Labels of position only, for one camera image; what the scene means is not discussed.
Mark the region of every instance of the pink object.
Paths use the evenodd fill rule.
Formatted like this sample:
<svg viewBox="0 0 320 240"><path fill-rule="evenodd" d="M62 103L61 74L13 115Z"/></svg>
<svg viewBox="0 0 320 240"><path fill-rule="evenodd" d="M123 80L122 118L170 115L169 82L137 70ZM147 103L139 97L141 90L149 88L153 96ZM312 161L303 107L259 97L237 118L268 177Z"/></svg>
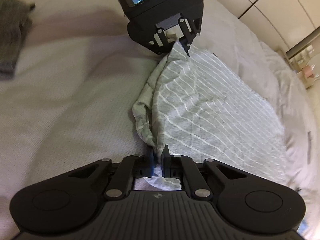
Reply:
<svg viewBox="0 0 320 240"><path fill-rule="evenodd" d="M304 68L302 68L302 71L304 73L305 78L313 77L313 71L312 68L309 65L306 65Z"/></svg>

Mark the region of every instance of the white bed sheet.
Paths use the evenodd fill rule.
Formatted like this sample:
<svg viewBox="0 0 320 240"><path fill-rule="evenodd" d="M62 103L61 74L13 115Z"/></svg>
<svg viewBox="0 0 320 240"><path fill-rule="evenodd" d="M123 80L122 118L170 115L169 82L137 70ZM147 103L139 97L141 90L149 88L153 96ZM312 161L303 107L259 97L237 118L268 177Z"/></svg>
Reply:
<svg viewBox="0 0 320 240"><path fill-rule="evenodd" d="M131 147L143 150L134 133L129 104L131 107L159 61L158 56L127 37L127 20L117 0L25 1L36 3L31 16L34 28L20 55L16 79L0 83L0 239L9 239L17 232L8 204L23 186L106 155L119 161L131 154L126 150ZM302 122L287 128L296 131L287 137L295 160L308 148L306 132L316 133L315 122L303 91L280 91L292 83L284 81L279 87L284 66L275 61L274 68L266 67L270 63L264 49L270 58L274 55L258 43L256 36L220 3L205 0L202 35L194 44L214 52L267 98L279 116L283 111L279 103L286 103L279 95L288 93L294 98L298 94L293 104L297 104ZM123 122L111 122L119 114L118 95L123 92L117 90L119 82L128 83L124 90L130 100L121 111ZM128 132L119 140L115 127L120 126L128 126ZM106 137L109 127L117 132ZM110 139L115 142L112 147ZM316 142L313 138L313 156ZM297 166L291 165L288 172L297 173L299 180L294 182L304 182L303 186L311 189L314 167L306 171L301 164L293 164Z"/></svg>

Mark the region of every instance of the bed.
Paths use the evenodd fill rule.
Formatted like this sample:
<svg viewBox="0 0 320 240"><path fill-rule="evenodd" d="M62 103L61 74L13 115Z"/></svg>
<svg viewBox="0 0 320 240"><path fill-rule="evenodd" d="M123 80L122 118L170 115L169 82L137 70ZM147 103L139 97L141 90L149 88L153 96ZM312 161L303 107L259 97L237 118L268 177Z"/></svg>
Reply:
<svg viewBox="0 0 320 240"><path fill-rule="evenodd" d="M25 1L36 3L33 29L15 79L0 83L1 239L17 233L8 206L22 187L146 150L132 106L161 60L129 39L117 0ZM290 186L303 188L307 201L304 236L319 239L317 126L306 92L249 28L216 0L204 3L202 35L194 45L214 53L279 116L291 157L288 174L297 178ZM304 165L297 160L307 159L309 147L313 161Z"/></svg>

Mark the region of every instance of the dark gray cloth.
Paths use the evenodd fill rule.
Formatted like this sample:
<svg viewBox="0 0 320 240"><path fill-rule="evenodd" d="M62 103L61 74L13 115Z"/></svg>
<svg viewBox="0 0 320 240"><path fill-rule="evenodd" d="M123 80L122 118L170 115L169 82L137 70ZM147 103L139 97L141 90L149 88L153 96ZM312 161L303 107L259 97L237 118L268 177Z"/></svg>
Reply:
<svg viewBox="0 0 320 240"><path fill-rule="evenodd" d="M32 21L35 5L20 0L0 0L0 80L14 76L16 62Z"/></svg>

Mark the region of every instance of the metal pin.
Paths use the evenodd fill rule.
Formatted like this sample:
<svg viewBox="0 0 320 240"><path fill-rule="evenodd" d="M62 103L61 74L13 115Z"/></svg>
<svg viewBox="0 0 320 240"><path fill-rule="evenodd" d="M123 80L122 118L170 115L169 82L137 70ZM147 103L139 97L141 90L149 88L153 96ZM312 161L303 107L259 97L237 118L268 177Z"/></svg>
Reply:
<svg viewBox="0 0 320 240"><path fill-rule="evenodd" d="M207 189L201 188L195 191L195 195L198 197L209 197L211 192Z"/></svg>
<svg viewBox="0 0 320 240"><path fill-rule="evenodd" d="M108 197L120 197L122 195L122 191L119 190L119 189L109 189L107 192L106 192L106 195Z"/></svg>

